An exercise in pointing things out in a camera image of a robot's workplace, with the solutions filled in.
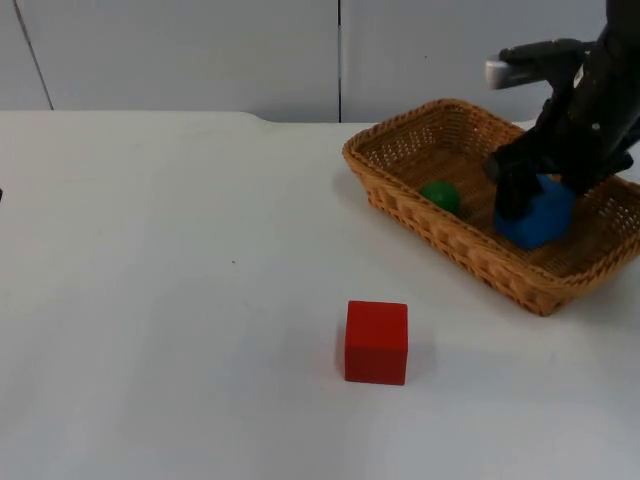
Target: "robotic arm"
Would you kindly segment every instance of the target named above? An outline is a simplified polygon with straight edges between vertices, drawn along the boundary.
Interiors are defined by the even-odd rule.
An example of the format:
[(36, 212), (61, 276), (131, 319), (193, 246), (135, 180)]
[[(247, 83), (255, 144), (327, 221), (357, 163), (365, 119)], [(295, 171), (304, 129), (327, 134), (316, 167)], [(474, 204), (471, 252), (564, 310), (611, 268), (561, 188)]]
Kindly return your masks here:
[(559, 39), (508, 48), (486, 65), (501, 89), (541, 80), (553, 88), (535, 126), (486, 164), (497, 183), (496, 213), (518, 221), (540, 194), (540, 174), (560, 175), (582, 195), (628, 169), (640, 140), (640, 1), (608, 0), (596, 42)]

